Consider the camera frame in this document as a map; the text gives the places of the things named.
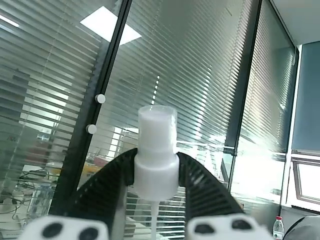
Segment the black metal frame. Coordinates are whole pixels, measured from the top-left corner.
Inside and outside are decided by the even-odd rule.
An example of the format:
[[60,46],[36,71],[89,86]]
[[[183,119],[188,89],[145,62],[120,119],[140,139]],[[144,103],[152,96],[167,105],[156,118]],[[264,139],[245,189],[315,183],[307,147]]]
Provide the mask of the black metal frame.
[[131,3],[132,0],[122,0],[113,36],[107,48],[101,71],[97,74],[98,77],[92,79],[87,87],[57,182],[49,211],[50,214],[60,214],[60,206],[77,190],[92,139],[92,135],[86,132],[86,126],[97,122],[101,104],[95,101],[95,96],[106,92]]
[[260,10],[263,0],[253,1],[251,14],[247,27],[246,39],[244,42],[243,56],[240,63],[238,82],[235,89],[234,101],[231,110],[230,122],[226,134],[225,146],[233,147],[233,149],[225,148],[225,154],[232,155],[232,164],[228,183],[228,190],[231,191],[231,185],[235,170],[235,163],[240,139],[241,125],[245,111],[246,96],[249,84],[250,70],[257,37],[257,29],[260,18]]

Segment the glass wall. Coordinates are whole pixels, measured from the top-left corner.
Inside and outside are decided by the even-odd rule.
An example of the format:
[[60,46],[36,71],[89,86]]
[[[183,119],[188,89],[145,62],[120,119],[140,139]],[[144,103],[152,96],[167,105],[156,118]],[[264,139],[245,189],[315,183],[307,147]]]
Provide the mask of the glass wall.
[[231,193],[269,229],[279,212],[296,58],[272,5],[263,0]]
[[121,1],[0,0],[0,233],[48,213],[88,85],[114,25],[83,21]]
[[[232,157],[224,161],[250,0],[132,1],[97,119],[79,185],[138,143],[138,109],[177,109],[179,151],[227,182]],[[160,204],[157,233],[184,238],[185,190]],[[127,198],[125,238],[150,238],[151,210],[132,188]]]

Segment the blue wall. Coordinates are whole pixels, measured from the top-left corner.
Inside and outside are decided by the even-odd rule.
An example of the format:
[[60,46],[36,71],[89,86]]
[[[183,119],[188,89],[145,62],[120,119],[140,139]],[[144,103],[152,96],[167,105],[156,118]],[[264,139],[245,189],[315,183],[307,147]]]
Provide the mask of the blue wall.
[[292,149],[320,151],[320,42],[302,46]]

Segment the window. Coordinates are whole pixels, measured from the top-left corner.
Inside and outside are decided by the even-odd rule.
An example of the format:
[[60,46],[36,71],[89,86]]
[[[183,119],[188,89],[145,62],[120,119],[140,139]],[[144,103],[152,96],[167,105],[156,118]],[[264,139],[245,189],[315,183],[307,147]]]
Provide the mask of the window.
[[[134,0],[126,24],[141,37],[119,46],[79,185],[135,148],[138,109],[176,108],[179,150],[227,182],[224,144],[243,56],[251,0]],[[160,203],[157,233],[184,238],[185,190]],[[125,238],[148,238],[149,203],[129,189]]]
[[287,203],[307,209],[320,210],[320,157],[292,154]]
[[272,229],[281,199],[297,64],[290,42],[270,1],[263,0],[231,193],[244,209]]
[[117,18],[121,1],[0,0],[3,236],[16,237],[48,213],[88,86],[109,46],[81,24],[102,4]]

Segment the black screw hole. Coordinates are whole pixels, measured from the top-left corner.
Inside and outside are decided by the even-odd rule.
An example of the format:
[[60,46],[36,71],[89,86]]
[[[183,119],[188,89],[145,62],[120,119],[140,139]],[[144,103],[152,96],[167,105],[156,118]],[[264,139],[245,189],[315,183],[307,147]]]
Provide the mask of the black screw hole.
[[245,220],[234,220],[232,222],[232,228],[239,229],[239,230],[252,229],[251,225],[249,223],[247,223]]
[[62,224],[59,222],[51,223],[43,229],[42,236],[46,239],[53,238],[60,234],[62,227]]
[[95,240],[98,237],[98,230],[94,227],[88,227],[81,231],[79,240]]
[[208,224],[199,224],[194,230],[197,234],[213,234],[215,230]]

